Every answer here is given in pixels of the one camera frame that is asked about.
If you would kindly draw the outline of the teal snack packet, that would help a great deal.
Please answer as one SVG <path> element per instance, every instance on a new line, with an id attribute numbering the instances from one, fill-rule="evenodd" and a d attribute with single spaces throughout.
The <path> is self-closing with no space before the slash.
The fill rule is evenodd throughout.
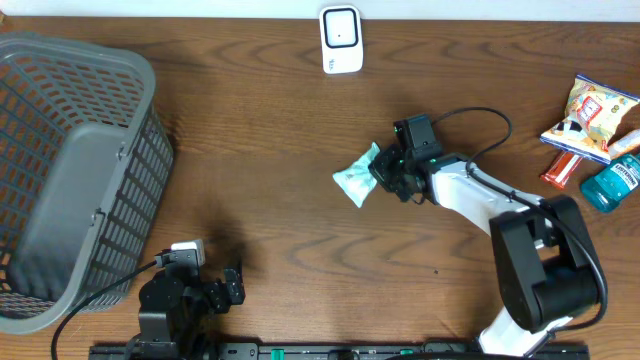
<path id="1" fill-rule="evenodd" d="M 378 144 L 372 142 L 370 148 L 348 168 L 332 175 L 336 184 L 357 208 L 363 206 L 367 196 L 377 185 L 377 180 L 371 174 L 369 166 L 379 153 Z"/>

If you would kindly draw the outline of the red Top chocolate bar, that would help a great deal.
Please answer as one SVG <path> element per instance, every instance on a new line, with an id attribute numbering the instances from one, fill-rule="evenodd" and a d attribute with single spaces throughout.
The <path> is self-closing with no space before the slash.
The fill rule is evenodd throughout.
<path id="1" fill-rule="evenodd" d="M 551 166 L 540 175 L 540 179 L 556 189 L 563 190 L 582 160 L 580 155 L 561 151 Z"/>

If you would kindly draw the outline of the yellow chips bag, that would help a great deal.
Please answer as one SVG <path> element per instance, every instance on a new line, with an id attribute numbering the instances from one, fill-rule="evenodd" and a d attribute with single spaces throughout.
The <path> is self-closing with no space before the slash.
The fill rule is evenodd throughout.
<path id="1" fill-rule="evenodd" d="M 540 135 L 540 141 L 588 160 L 608 165 L 608 146 L 623 117 L 639 97 L 578 74 L 564 118 Z"/>

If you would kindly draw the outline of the teal mouthwash bottle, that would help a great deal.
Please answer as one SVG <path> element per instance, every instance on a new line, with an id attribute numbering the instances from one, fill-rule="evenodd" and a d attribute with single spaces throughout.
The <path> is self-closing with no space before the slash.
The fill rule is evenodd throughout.
<path id="1" fill-rule="evenodd" d="M 625 154 L 580 186 L 586 200 L 598 211 L 610 213 L 639 188 L 639 158 Z"/>

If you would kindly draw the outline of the orange tissue pack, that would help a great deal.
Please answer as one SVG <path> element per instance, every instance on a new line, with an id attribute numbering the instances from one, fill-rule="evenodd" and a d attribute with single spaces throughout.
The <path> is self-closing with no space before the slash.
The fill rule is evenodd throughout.
<path id="1" fill-rule="evenodd" d="M 628 154 L 640 145 L 640 130 L 636 129 L 612 143 L 608 147 L 609 156 L 612 160 Z"/>

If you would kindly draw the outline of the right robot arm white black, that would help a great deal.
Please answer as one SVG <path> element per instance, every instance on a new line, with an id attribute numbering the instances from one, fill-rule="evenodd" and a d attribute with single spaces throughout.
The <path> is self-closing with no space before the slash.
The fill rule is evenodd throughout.
<path id="1" fill-rule="evenodd" d="M 418 196 L 490 236 L 503 308 L 478 338 L 482 352 L 531 357 L 558 333 L 578 329 L 578 315 L 605 311 L 605 276 L 572 198 L 518 191 L 439 147 L 392 145 L 368 169 L 401 201 Z"/>

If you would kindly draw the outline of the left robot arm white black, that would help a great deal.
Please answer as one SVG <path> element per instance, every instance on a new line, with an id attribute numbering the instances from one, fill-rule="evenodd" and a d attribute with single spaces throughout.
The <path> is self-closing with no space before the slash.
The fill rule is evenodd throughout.
<path id="1" fill-rule="evenodd" d="M 202 321 L 244 303 L 242 260 L 223 269 L 224 278 L 204 281 L 194 250 L 156 257 L 161 270 L 140 290 L 140 333 L 126 345 L 126 359 L 216 359 L 218 346 Z"/>

